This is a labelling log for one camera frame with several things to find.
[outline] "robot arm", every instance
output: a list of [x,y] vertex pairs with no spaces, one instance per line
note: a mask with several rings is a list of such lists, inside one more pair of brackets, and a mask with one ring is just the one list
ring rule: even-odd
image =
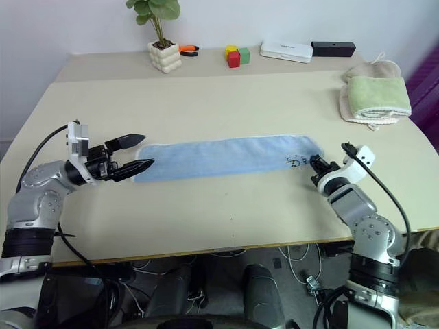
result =
[[69,160],[42,164],[27,172],[8,205],[8,223],[0,259],[0,327],[31,328],[44,273],[51,264],[64,198],[96,180],[118,182],[136,175],[154,162],[135,160],[121,168],[113,153],[140,143],[145,137],[126,135],[88,148],[86,125],[68,124]]
[[[367,146],[354,148],[345,143],[342,147],[356,154],[367,167],[375,159]],[[364,323],[360,320],[363,317],[371,321],[373,318],[382,328],[396,329],[400,265],[396,256],[402,253],[401,233],[377,213],[372,200],[353,184],[366,175],[353,159],[347,156],[343,168],[335,162],[328,164],[319,156],[313,156],[310,164],[316,172],[311,180],[319,192],[328,197],[337,216],[351,229],[355,242],[349,279],[344,289],[348,303],[338,302],[334,308],[337,328],[363,328]]]

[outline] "red block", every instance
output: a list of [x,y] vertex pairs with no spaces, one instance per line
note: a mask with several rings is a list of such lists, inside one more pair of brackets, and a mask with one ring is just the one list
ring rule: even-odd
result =
[[228,53],[227,63],[228,63],[228,67],[230,68],[239,67],[239,65],[241,64],[241,55],[239,54],[239,52],[231,51],[230,53]]

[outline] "toy block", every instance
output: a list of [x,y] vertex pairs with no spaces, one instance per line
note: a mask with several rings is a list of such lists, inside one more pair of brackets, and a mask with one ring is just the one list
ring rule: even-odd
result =
[[227,47],[226,47],[226,52],[225,52],[225,54],[224,54],[224,57],[226,58],[226,60],[227,60],[227,55],[228,55],[228,53],[230,53],[231,51],[237,51],[237,50],[238,50],[238,46],[227,45]]
[[250,50],[248,48],[239,48],[238,52],[241,56],[241,65],[250,63]]
[[241,62],[241,56],[237,51],[230,51],[227,55],[227,63],[228,67],[239,67],[239,63]]

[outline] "white wall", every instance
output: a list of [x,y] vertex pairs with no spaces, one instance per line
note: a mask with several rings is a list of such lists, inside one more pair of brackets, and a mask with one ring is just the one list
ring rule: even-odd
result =
[[[439,40],[438,0],[180,0],[164,24],[182,44],[353,41],[372,60],[385,51],[409,77]],[[154,39],[124,0],[1,0],[0,141],[13,138],[70,53],[140,51]]]

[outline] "potted plant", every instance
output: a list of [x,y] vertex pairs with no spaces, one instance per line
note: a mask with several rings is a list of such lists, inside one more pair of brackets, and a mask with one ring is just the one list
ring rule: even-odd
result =
[[148,44],[152,65],[163,73],[169,73],[181,66],[178,45],[163,37],[162,19],[177,19],[180,16],[178,0],[128,0],[128,8],[137,13],[136,22],[145,25],[148,21],[154,27],[158,40]]

